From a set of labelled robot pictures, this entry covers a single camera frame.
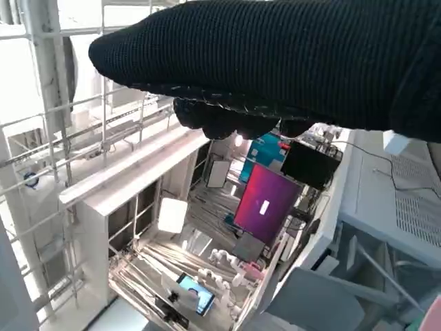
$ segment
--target red object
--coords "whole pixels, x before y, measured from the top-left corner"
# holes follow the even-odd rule
[[[278,147],[282,148],[283,150],[288,150],[289,149],[289,144],[288,143],[283,143],[282,141],[279,141],[277,144],[278,144]]]

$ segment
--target monitor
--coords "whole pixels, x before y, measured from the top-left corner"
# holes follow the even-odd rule
[[[270,246],[301,192],[299,184],[255,163],[234,223]]]
[[[312,188],[324,190],[339,164],[339,160],[329,155],[292,141],[281,171]]]
[[[213,304],[214,294],[185,273],[182,273],[178,278],[178,284],[188,292],[194,293],[199,297],[196,312],[199,315],[204,316]]]

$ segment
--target black knit glove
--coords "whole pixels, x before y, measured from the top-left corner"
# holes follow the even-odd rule
[[[441,142],[440,1],[190,1],[89,55],[117,83],[184,100],[180,121],[211,137],[243,128],[237,112],[266,130],[320,121]]]

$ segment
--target wire grid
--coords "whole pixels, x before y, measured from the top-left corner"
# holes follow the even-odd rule
[[[25,33],[18,33],[18,34],[3,34],[0,35],[0,41],[2,40],[11,40],[11,39],[21,39],[21,38],[25,38],[28,39],[30,41],[30,46],[31,48],[33,48],[34,51],[34,55],[35,55],[35,61],[34,61],[34,66],[36,67],[36,75],[37,75],[37,79],[39,81],[39,89],[40,92],[43,91],[44,87],[44,81],[43,81],[43,76],[45,75],[45,72],[40,71],[40,61],[42,61],[41,55],[38,52],[35,52],[35,45],[37,41],[40,40],[44,40],[44,39],[53,39],[54,41],[58,40],[58,42],[60,42],[62,37],[71,37],[71,36],[79,36],[79,35],[85,35],[85,34],[105,34],[105,33],[109,33],[109,32],[113,32],[116,30],[119,30],[121,28],[124,28],[125,26],[112,26],[110,27],[106,27],[105,26],[105,3],[103,1],[101,1],[101,26],[99,27],[92,27],[92,28],[75,28],[75,29],[59,29],[59,30],[55,30],[52,32],[37,32],[34,31],[34,29],[32,29],[32,26],[36,23],[34,22],[35,17],[33,15],[32,12],[32,6],[34,6],[32,4],[32,2],[34,2],[33,0],[24,0],[23,1],[23,15],[25,17],[25,20],[27,21],[28,24],[26,24],[26,32]],[[150,0],[148,3],[146,3],[145,5],[149,5],[150,7],[150,11],[149,14],[152,13],[152,0]],[[61,47],[55,47],[55,56],[57,59],[60,59],[61,57],[64,56],[63,53],[63,48]],[[58,77],[66,77],[67,76],[67,72],[65,69],[65,66],[57,66],[57,74]],[[2,191],[0,191],[0,197],[4,197],[5,194],[7,194],[10,191],[13,190],[17,190],[20,192],[20,189],[24,188],[25,185],[35,181],[36,179],[38,179],[39,177],[42,177],[44,175],[47,174],[53,174],[54,176],[54,188],[57,188],[57,183],[59,181],[59,170],[62,167],[66,167],[67,171],[69,172],[69,166],[70,163],[73,162],[76,159],[79,159],[80,157],[84,157],[85,155],[93,152],[94,150],[98,151],[100,150],[103,153],[103,168],[107,165],[107,149],[103,148],[103,146],[106,145],[106,143],[108,143],[108,141],[110,140],[111,137],[107,136],[107,131],[106,131],[106,124],[107,124],[107,118],[106,118],[106,106],[107,106],[107,101],[108,101],[108,97],[113,95],[114,93],[117,93],[119,91],[125,90],[126,88],[118,88],[115,90],[111,90],[111,91],[107,91],[107,79],[105,77],[101,77],[101,93],[100,94],[96,94],[92,97],[86,98],[86,99],[82,99],[80,101],[75,101],[75,102],[69,102],[69,100],[63,100],[62,104],[59,106],[55,106],[55,107],[50,107],[50,100],[47,100],[47,96],[45,93],[41,93],[41,98],[42,98],[42,102],[43,102],[43,109],[44,112],[38,113],[38,114],[34,114],[32,116],[20,119],[20,120],[16,120],[16,121],[12,121],[9,123],[2,123],[0,125],[0,129],[3,129],[5,127],[20,123],[22,121],[27,121],[28,119],[32,119],[35,117],[39,117],[42,119],[43,121],[43,128],[45,130],[45,135],[46,138],[48,140],[47,143],[47,147],[50,151],[50,162],[49,162],[49,166],[42,169],[41,171],[39,171],[38,173],[36,173],[34,176],[22,180],[10,187],[7,188],[3,188]],[[62,94],[62,90],[67,90],[67,82],[65,79],[59,79],[59,89],[60,89],[60,93]],[[62,161],[56,161],[55,157],[54,157],[54,140],[52,138],[52,135],[50,134],[50,128],[49,128],[49,121],[48,121],[48,117],[50,115],[53,115],[56,112],[59,111],[65,111],[70,107],[73,106],[77,106],[80,105],[82,103],[87,103],[89,101],[93,101],[93,100],[97,100],[97,99],[101,99],[102,100],[102,108],[103,108],[103,120],[101,123],[101,129],[102,129],[102,140],[100,143],[98,144],[94,144],[92,146],[90,146],[86,151],[77,154],[74,157],[70,157],[69,155],[69,151],[65,149],[65,159]],[[142,106],[139,108],[140,111],[140,123],[142,123],[143,121],[143,111],[144,111],[144,107],[145,107],[145,99],[142,100]],[[140,126],[139,127],[139,132],[140,132],[140,142],[142,139],[142,129],[143,127]],[[62,141],[65,142],[67,141],[66,139],[66,133],[65,130],[62,129]],[[39,148],[35,148],[33,150],[30,150],[30,152],[34,152],[34,150],[38,150]],[[2,164],[0,164],[0,166],[7,166],[8,164],[4,164],[4,162]],[[70,173],[68,173],[68,185],[71,185],[72,183],[70,182],[72,175]],[[21,200],[22,203],[24,203],[24,199],[23,196],[21,196]],[[74,233],[72,231],[73,227],[76,225],[74,223],[74,218],[75,218],[75,209],[74,209],[74,205],[75,203],[71,203],[68,204],[66,206],[64,206],[63,208],[58,208],[58,210],[54,213],[52,213],[51,215],[47,216],[46,218],[37,221],[34,225],[30,226],[27,230],[23,231],[23,232],[19,232],[16,234],[10,234],[11,237],[11,244],[15,243],[18,240],[23,240],[23,237],[27,234],[31,234],[33,232],[35,232],[37,229],[39,229],[43,224],[46,224],[47,222],[59,217],[59,216],[63,216],[61,219],[64,219],[64,217],[66,217],[68,219],[67,224],[65,224],[63,226],[63,232],[65,236],[65,241],[63,242],[62,247],[59,249],[59,251],[65,251],[65,255],[67,257],[68,260],[68,273],[63,277],[62,281],[57,283],[56,285],[54,285],[52,288],[49,288],[46,290],[46,293],[41,293],[43,296],[48,294],[48,301],[47,303],[44,305],[47,309],[47,314],[45,316],[45,318],[40,321],[40,325],[45,323],[47,320],[51,319],[51,317],[53,315],[55,315],[57,313],[57,311],[59,309],[61,309],[72,297],[74,297],[76,305],[78,307],[79,302],[78,302],[78,297],[77,297],[77,292],[79,287],[81,287],[81,284],[79,284],[80,278],[81,278],[81,265],[85,262],[85,261],[77,261],[76,260],[76,256],[74,253],[74,248],[72,245],[73,242],[73,236]],[[128,226],[130,226],[131,224],[133,224],[133,231],[134,231],[134,238],[136,239],[140,234],[136,233],[136,220],[137,217],[142,216],[142,214],[144,212],[146,212],[147,210],[149,210],[152,205],[149,205],[148,207],[146,207],[146,209],[144,209],[142,212],[138,213],[136,210],[135,213],[135,217],[134,219],[129,223]],[[23,273],[23,278],[28,276],[29,274],[33,273],[36,269],[41,268],[43,266],[43,264],[46,262],[46,260],[40,260],[37,265],[34,265],[32,268],[28,268],[27,270],[24,270]],[[54,291],[54,288],[59,286],[59,284],[64,284],[64,290],[67,289],[71,289],[72,293],[71,295],[69,295],[67,298],[64,299],[63,302],[60,302],[59,304],[57,304],[57,307],[54,308],[52,307],[52,303],[56,300],[56,298],[54,298],[54,293],[56,294],[57,291]]]

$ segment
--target white vent panel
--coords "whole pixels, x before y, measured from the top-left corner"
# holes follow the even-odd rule
[[[412,182],[414,184],[412,187],[433,188],[438,195],[441,195],[441,187],[437,184],[439,180],[433,178],[428,166],[405,157],[392,156],[391,160],[394,178],[402,177]]]
[[[402,231],[441,248],[441,206],[408,192],[396,192],[396,221]]]

